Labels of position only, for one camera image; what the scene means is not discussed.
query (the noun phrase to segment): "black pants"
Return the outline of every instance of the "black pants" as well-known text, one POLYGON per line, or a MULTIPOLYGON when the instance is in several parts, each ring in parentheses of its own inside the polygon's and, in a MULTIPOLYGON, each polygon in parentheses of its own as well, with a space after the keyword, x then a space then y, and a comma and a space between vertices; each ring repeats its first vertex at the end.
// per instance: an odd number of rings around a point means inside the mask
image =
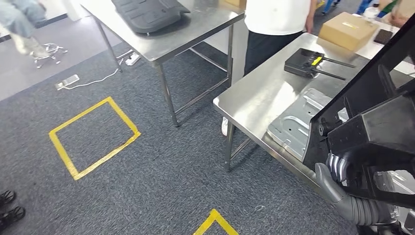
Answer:
POLYGON ((301 34, 302 32, 272 36, 249 31, 245 75, 264 63, 301 34))

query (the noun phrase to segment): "white t-shirt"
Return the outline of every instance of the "white t-shirt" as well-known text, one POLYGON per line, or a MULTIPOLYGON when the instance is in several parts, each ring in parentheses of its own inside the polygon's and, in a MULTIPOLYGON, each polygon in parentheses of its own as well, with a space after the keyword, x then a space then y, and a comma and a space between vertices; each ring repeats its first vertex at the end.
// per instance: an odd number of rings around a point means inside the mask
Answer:
POLYGON ((304 29, 311 0, 248 0, 245 24, 255 33, 288 35, 304 29))

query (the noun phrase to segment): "black phone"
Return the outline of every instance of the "black phone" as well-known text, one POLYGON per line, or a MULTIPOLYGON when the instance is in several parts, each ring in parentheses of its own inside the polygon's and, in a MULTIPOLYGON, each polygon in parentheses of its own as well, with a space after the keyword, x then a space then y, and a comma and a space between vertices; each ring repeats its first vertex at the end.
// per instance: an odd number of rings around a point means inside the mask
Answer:
POLYGON ((392 32, 381 29, 373 41, 385 45, 392 38, 392 35, 392 32))

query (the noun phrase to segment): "person's hand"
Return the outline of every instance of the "person's hand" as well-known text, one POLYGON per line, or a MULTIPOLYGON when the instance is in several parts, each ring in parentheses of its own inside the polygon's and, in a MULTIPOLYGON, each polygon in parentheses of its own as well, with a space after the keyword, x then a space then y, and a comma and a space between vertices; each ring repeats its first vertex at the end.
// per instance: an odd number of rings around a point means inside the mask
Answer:
POLYGON ((408 21, 407 17, 401 16, 399 14, 391 14, 391 24, 396 27, 402 27, 406 21, 408 21))
POLYGON ((307 17, 307 20, 305 21, 305 30, 307 30, 307 33, 311 33, 313 31, 314 27, 314 16, 307 17))

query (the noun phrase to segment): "sneaker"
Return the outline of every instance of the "sneaker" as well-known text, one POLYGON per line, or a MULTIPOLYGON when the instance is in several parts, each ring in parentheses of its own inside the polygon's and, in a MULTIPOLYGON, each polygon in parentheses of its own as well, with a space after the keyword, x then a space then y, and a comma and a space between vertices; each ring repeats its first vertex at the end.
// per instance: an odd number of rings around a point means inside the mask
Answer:
POLYGON ((222 119, 222 134, 224 136, 228 135, 228 119, 226 117, 222 119))
POLYGON ((10 33, 10 37, 13 39, 16 49, 20 54, 28 55, 30 53, 30 50, 26 47, 24 43, 26 38, 15 33, 10 33))
POLYGON ((30 49, 31 53, 30 55, 35 57, 35 58, 46 58, 50 56, 50 53, 48 51, 46 51, 46 48, 38 43, 38 41, 31 37, 31 38, 25 38, 25 42, 26 46, 30 49))

